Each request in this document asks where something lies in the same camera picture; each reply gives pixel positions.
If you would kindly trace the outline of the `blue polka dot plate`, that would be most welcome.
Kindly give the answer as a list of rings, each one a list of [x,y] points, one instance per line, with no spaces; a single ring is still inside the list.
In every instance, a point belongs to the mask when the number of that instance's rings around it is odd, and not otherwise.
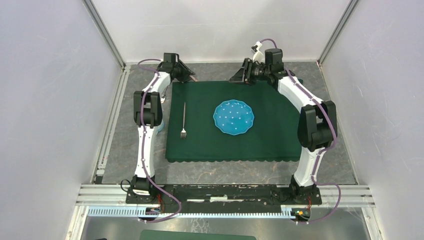
[[[255,121],[252,108],[241,100],[230,99],[220,103],[212,115],[214,125],[224,134],[237,136],[248,132]]]

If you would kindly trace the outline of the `silver fork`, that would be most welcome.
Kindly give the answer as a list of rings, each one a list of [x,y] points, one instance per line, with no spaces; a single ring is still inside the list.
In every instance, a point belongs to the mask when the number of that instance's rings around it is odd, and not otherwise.
[[[185,124],[186,124],[186,102],[184,102],[183,105],[183,114],[182,114],[182,129],[180,132],[180,138],[185,139],[187,137],[187,131],[185,130]]]

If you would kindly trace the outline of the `dark green cloth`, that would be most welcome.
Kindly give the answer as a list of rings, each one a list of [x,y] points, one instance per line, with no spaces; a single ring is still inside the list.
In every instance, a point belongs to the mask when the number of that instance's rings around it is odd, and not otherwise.
[[[266,82],[172,84],[169,162],[297,162],[299,111]]]

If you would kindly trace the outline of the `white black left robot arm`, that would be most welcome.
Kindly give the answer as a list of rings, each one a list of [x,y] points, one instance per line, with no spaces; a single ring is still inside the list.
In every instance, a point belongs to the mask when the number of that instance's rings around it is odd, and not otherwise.
[[[139,198],[145,204],[153,203],[158,195],[154,186],[154,142],[164,126],[162,99],[172,81],[188,82],[195,73],[180,60],[177,53],[165,52],[157,68],[137,65],[153,71],[150,83],[133,94],[133,119],[138,129],[138,154],[134,176],[127,190],[129,200]]]

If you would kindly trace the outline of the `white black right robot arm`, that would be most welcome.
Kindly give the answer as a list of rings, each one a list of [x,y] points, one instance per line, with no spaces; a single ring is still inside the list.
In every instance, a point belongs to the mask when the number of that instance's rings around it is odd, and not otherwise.
[[[229,81],[247,85],[266,81],[298,110],[297,138],[301,153],[288,196],[295,204],[320,204],[321,184],[316,176],[324,154],[337,142],[336,105],[315,96],[285,67],[282,49],[261,51],[257,43],[251,50],[253,56],[243,60],[240,70]]]

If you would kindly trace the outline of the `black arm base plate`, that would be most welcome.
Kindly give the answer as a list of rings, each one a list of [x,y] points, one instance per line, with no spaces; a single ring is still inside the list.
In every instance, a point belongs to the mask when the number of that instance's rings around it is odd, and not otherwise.
[[[271,214],[281,213],[281,206],[301,208],[321,205],[320,190],[295,192],[291,186],[260,185],[177,185],[165,184],[163,191],[151,186],[148,194],[128,189],[126,204],[158,204],[171,214]]]

